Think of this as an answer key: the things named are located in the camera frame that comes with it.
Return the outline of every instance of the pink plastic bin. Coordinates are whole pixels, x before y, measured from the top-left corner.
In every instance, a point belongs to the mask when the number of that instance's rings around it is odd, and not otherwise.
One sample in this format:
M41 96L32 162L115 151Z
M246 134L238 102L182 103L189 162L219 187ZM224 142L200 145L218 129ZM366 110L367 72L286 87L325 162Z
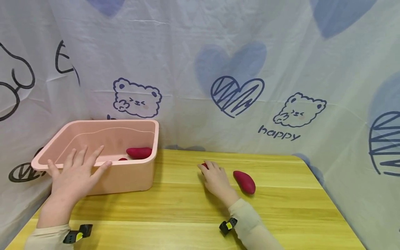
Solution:
M89 195L112 194L148 190L153 185L154 159L157 155L158 122L155 120L90 120L65 125L32 160L38 171L47 170L51 159L58 168L63 167L73 148L88 145L86 158L101 145L104 150L94 165L93 172L105 161L112 166L102 176ZM152 148L150 157L129 160L127 148Z

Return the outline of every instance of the bear face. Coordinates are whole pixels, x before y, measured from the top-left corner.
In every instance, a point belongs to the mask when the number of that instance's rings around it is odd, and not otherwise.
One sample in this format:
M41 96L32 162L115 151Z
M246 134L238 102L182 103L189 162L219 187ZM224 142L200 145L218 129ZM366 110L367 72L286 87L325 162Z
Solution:
M113 106L119 112L141 118L153 118L158 114L162 100L159 89L132 83L124 78L114 81L113 89Z
M274 116L273 121L292 128L309 124L326 108L326 101L313 99L300 92L290 96L282 110Z

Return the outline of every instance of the wrist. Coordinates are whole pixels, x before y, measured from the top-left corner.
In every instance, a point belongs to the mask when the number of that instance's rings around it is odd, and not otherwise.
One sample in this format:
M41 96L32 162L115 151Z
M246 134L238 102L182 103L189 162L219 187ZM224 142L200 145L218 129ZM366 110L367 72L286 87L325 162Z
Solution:
M235 202L240 199L238 193L232 188L229 190L224 197L221 199L222 203L225 205L226 208L230 208Z
M51 228L69 223L75 204L68 199L52 195L43 204L37 228Z

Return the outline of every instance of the plastic bin rim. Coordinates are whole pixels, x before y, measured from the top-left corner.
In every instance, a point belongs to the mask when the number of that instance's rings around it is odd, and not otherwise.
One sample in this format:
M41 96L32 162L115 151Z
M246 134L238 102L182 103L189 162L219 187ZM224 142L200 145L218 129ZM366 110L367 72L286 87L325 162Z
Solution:
M155 146L156 150L153 150L151 155L143 160L124 160L124 161L113 161L112 166L118 166L118 165L126 165L126 164L143 164L150 162L154 160L157 154L157 145L158 145L158 131L159 131L159 123L156 120L152 119L144 119L144 120L77 120L73 122L69 122L65 124L54 136L53 138L42 148L42 150L33 158L31 162L31 166L34 170L37 171L45 171L48 169L47 165L42 165L39 164L39 159L42 157L42 155L48 150L50 145L52 144L53 141L58 138L58 136L66 130L67 127L71 126L74 123L79 123L79 122L126 122L126 121L135 121L135 122L153 122L155 125L155 131L154 131L154 143L153 143L153 148ZM94 167L100 167L104 162L96 162ZM56 164L57 168L63 168L64 164Z

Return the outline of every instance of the hand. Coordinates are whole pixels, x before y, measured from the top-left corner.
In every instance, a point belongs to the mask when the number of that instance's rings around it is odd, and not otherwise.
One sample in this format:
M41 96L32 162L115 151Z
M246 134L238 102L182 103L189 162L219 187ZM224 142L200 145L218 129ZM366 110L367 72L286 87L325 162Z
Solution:
M76 203L91 191L112 164L111 161L107 161L92 174L92 167L103 148L104 146L99 147L85 162L88 147L85 146L75 158L76 150L73 149L65 159L62 172L48 160L47 172L53 179L52 192L42 207L37 228L68 224Z
M52 195L66 197L73 205L85 197L112 164L111 161L107 161L92 174L92 167L103 148L104 146L99 147L86 162L84 162L84 158L88 147L85 146L76 155L75 159L76 150L73 149L65 159L61 173L56 165L51 160L48 160L49 174L53 179Z
M198 168L205 177L206 188L220 199L229 208L240 199L238 193L230 186L224 168L220 168L216 162L204 161L208 169L199 164Z

